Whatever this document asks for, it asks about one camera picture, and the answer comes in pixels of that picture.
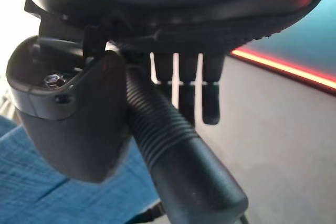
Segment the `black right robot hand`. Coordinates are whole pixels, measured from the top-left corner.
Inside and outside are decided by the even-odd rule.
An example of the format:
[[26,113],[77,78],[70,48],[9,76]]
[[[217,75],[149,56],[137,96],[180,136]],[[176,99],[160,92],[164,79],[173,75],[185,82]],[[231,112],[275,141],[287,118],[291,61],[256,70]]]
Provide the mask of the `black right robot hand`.
[[278,33],[320,0],[26,0],[38,35],[13,52],[6,78],[42,157],[58,172],[104,181],[127,149],[126,68],[178,52],[224,54]]

